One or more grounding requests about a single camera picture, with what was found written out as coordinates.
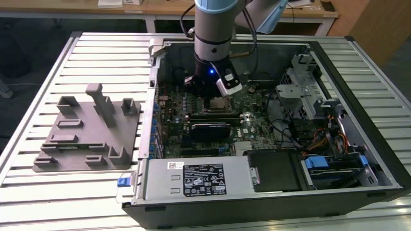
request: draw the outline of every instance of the motherboard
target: motherboard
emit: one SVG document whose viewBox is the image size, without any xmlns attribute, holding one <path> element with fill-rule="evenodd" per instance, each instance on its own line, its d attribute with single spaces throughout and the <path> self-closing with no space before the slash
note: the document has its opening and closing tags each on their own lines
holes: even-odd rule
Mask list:
<svg viewBox="0 0 411 231">
<path fill-rule="evenodd" d="M 267 91 L 243 89 L 230 98 L 211 101 L 195 97 L 184 88 L 160 88 L 163 158 L 232 156 L 251 149 L 274 149 L 274 128 L 264 110 Z M 196 126 L 223 126 L 227 136 L 194 138 Z M 210 136 L 220 136 L 222 130 Z"/>
</svg>

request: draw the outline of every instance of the wooden table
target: wooden table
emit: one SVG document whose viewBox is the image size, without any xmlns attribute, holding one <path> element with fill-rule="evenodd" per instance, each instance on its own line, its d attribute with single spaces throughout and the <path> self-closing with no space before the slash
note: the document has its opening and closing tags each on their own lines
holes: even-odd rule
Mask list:
<svg viewBox="0 0 411 231">
<path fill-rule="evenodd" d="M 76 18 L 76 19 L 143 19 L 147 32 L 155 33 L 156 20 L 179 20 L 194 0 L 144 0 L 142 5 L 99 9 L 98 0 L 0 0 L 0 17 Z M 186 20 L 194 20 L 194 10 Z M 286 9 L 280 22 L 320 24 L 315 35 L 327 35 L 338 12 L 298 7 Z"/>
</svg>

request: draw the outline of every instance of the gray plastic part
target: gray plastic part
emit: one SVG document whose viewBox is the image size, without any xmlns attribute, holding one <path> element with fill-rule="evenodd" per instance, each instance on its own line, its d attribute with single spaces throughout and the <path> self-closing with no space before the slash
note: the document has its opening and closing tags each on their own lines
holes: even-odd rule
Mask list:
<svg viewBox="0 0 411 231">
<path fill-rule="evenodd" d="M 80 119 L 60 120 L 56 124 L 59 128 L 80 128 L 83 127 L 83 121 Z"/>
<path fill-rule="evenodd" d="M 63 96 L 58 103 L 58 108 L 63 115 L 75 115 L 75 107 L 80 106 L 74 96 Z"/>
<path fill-rule="evenodd" d="M 111 102 L 102 85 L 88 84 L 94 103 L 62 97 L 60 114 L 52 126 L 34 171 L 123 170 L 131 166 L 140 103 Z"/>
<path fill-rule="evenodd" d="M 116 126 L 116 121 L 114 119 L 114 105 L 108 96 L 103 96 L 102 93 L 103 85 L 102 83 L 90 83 L 87 85 L 86 94 L 90 95 L 95 101 L 95 108 L 98 113 L 102 115 L 107 127 L 112 128 Z"/>
<path fill-rule="evenodd" d="M 107 161 L 104 160 L 102 155 L 87 155 L 86 163 L 88 166 L 103 166 L 107 165 Z"/>
</svg>

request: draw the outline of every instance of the white table leg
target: white table leg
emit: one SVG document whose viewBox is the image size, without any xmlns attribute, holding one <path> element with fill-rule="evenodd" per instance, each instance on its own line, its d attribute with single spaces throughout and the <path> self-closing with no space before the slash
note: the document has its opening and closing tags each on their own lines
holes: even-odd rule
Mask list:
<svg viewBox="0 0 411 231">
<path fill-rule="evenodd" d="M 326 18 L 323 20 L 323 23 L 320 24 L 319 29 L 316 30 L 315 36 L 327 36 L 334 20 L 335 18 Z"/>
<path fill-rule="evenodd" d="M 147 26 L 147 33 L 155 33 L 155 15 L 146 15 L 144 21 Z"/>
</svg>

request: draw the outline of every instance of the sticker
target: sticker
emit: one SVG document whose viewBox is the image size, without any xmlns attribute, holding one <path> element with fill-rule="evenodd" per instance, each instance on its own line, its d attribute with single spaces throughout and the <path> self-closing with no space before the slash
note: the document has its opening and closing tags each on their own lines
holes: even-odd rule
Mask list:
<svg viewBox="0 0 411 231">
<path fill-rule="evenodd" d="M 184 162 L 167 162 L 167 169 L 183 169 Z"/>
<path fill-rule="evenodd" d="M 124 11 L 124 13 L 143 13 L 143 11 Z"/>
<path fill-rule="evenodd" d="M 184 196 L 227 194 L 223 164 L 184 165 L 183 169 Z"/>
</svg>

